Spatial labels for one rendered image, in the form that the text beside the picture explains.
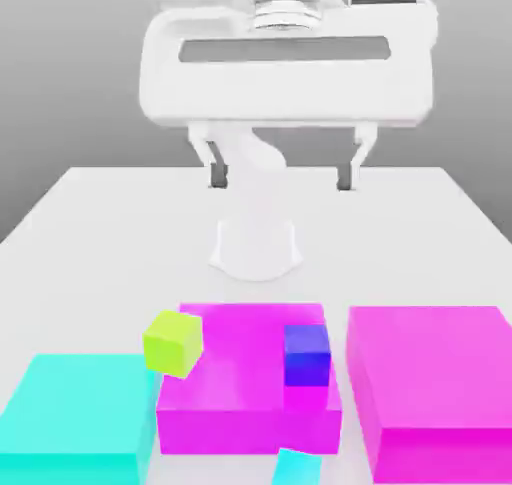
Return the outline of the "large cyan box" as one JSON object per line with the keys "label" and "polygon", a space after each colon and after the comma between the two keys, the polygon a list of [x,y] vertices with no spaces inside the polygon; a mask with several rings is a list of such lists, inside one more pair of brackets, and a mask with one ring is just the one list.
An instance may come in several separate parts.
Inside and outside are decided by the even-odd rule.
{"label": "large cyan box", "polygon": [[39,354],[0,414],[0,485],[146,485],[161,375],[140,354]]}

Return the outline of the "large magenta box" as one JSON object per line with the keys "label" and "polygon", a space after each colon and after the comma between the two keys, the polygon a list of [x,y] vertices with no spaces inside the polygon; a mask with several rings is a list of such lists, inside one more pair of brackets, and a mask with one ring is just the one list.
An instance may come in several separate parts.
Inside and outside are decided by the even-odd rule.
{"label": "large magenta box", "polygon": [[325,387],[288,386],[285,328],[325,323],[319,303],[183,303],[203,321],[204,351],[187,378],[167,376],[156,407],[164,455],[312,454],[339,450],[342,403]]}
{"label": "large magenta box", "polygon": [[359,306],[346,362],[379,484],[512,485],[512,324],[493,306]]}

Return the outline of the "small yellow-green cube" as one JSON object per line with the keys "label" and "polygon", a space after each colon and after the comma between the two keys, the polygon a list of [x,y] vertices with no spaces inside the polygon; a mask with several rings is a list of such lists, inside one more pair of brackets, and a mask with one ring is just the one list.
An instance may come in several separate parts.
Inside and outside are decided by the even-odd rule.
{"label": "small yellow-green cube", "polygon": [[149,370],[185,379],[203,353],[203,321],[196,315],[163,310],[142,338]]}

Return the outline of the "small cyan cube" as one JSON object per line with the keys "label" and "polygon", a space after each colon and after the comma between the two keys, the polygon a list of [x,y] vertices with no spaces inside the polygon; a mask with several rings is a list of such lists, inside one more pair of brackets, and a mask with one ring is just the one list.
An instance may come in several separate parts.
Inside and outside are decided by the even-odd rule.
{"label": "small cyan cube", "polygon": [[271,485],[319,485],[322,457],[281,448]]}

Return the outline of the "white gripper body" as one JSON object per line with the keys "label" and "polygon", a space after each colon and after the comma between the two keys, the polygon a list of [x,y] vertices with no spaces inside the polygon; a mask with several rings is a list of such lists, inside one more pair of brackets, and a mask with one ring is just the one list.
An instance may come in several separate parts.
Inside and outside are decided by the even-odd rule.
{"label": "white gripper body", "polygon": [[433,106],[436,39],[430,0],[332,10],[314,33],[253,32],[226,7],[168,10],[143,40],[139,102],[167,127],[413,127]]}

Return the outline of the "small blue cube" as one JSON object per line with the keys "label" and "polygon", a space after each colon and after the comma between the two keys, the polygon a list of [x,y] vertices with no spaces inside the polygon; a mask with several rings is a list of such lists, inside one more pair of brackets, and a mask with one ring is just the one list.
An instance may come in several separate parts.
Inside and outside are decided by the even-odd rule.
{"label": "small blue cube", "polygon": [[327,387],[332,354],[324,324],[284,327],[284,383],[289,387]]}

